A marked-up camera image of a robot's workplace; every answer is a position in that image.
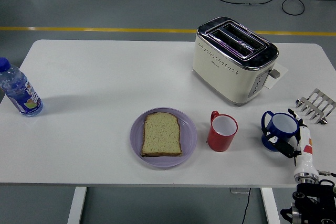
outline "bread slice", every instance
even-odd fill
[[[181,156],[180,125],[177,117],[165,112],[146,116],[141,156]]]

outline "bottle label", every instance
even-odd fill
[[[9,99],[22,114],[33,113],[41,106],[41,99],[29,81],[25,83],[24,92],[11,95]]]

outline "purple plate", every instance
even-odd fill
[[[180,143],[182,149],[182,156],[180,157],[142,157],[141,148],[143,142],[143,125],[148,114],[155,112],[167,112],[175,115],[180,124]],[[172,108],[156,108],[148,110],[139,116],[133,123],[131,128],[131,145],[135,154],[142,159],[156,167],[172,167],[186,161],[193,153],[197,143],[197,131],[195,124],[191,119],[181,111]]]

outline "mug handle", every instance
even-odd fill
[[[266,112],[263,114],[263,116],[261,117],[261,128],[262,128],[262,129],[263,129],[263,128],[266,128],[266,127],[265,127],[265,117],[266,117],[267,114],[269,114],[271,117],[274,116],[274,113],[271,112],[271,111],[266,111]]]
[[[218,112],[217,110],[213,111],[213,112],[211,113],[210,121],[212,121],[213,118],[215,118],[215,117],[217,117],[217,116],[219,116],[219,112]]]

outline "paper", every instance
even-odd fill
[[[285,75],[285,73],[288,72],[287,68],[285,68],[284,66],[276,62],[273,66],[273,69],[276,69],[280,73],[280,77],[278,77],[277,79],[274,79],[272,76],[268,76],[265,82],[265,87],[268,89],[271,89],[275,85],[275,83],[277,83]]]

